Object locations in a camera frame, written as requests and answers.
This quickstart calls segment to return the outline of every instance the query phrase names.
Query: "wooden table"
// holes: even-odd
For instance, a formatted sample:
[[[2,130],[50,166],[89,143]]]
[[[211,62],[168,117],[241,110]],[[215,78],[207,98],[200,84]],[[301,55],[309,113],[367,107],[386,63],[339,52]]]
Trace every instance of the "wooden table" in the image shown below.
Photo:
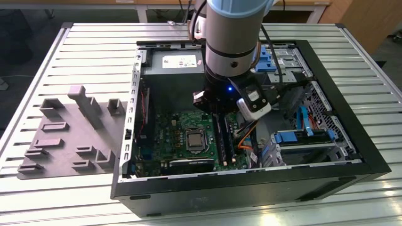
[[[331,2],[332,0],[285,0],[285,11],[311,11],[307,23],[316,24]],[[146,23],[148,9],[180,9],[180,4],[179,0],[0,0],[0,8],[44,9],[49,17],[50,9],[134,9],[138,22]],[[283,10],[281,0],[271,10]]]

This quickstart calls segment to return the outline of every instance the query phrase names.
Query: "green motherboard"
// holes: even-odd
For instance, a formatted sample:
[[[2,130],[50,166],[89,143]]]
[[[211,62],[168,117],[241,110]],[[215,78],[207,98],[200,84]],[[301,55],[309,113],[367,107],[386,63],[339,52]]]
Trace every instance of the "green motherboard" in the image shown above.
[[[231,134],[237,129],[235,113],[225,116]],[[187,150],[185,132],[200,131],[205,148],[195,153]],[[160,164],[174,159],[207,158],[213,159],[213,171],[237,170],[247,168],[244,154],[237,154],[236,161],[223,166],[219,164],[217,148],[212,116],[203,112],[180,112],[172,114],[156,114],[153,147],[138,147],[141,155],[149,154],[150,160],[144,161],[142,172],[145,177],[160,176]]]

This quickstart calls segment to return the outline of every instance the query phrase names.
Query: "motherboard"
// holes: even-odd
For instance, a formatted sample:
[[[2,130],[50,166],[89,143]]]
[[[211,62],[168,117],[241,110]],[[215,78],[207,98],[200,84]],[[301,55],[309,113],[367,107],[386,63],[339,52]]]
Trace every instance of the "motherboard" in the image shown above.
[[[225,116],[231,135],[239,125],[235,113]],[[212,116],[203,112],[157,113],[154,118],[154,139],[152,145],[138,147],[142,158],[142,176],[162,175],[165,164],[180,164],[180,160],[209,161],[212,171],[247,168],[245,155],[235,147],[235,161],[223,165],[219,161]]]

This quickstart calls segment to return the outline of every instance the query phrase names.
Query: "cpu socket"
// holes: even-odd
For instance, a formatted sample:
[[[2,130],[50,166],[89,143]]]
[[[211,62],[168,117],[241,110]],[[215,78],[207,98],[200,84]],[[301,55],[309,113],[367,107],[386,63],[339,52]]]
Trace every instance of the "cpu socket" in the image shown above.
[[[203,129],[185,131],[185,144],[187,144],[187,151],[189,151],[193,154],[199,154],[201,151],[205,150]]]

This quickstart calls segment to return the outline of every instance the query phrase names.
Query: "metal table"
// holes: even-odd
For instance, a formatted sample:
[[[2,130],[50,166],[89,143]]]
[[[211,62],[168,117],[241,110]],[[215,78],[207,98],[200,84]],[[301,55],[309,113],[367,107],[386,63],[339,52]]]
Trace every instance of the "metal table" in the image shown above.
[[[73,24],[60,30],[0,140],[0,224],[89,225],[400,225],[402,94],[345,29],[332,24],[267,24],[272,39],[309,44],[357,115],[392,172],[320,201],[285,203],[140,219],[109,200],[112,174],[21,181],[24,152],[40,123],[42,99],[62,103],[69,85],[84,84],[98,102],[125,100],[137,40],[184,40],[166,24]]]

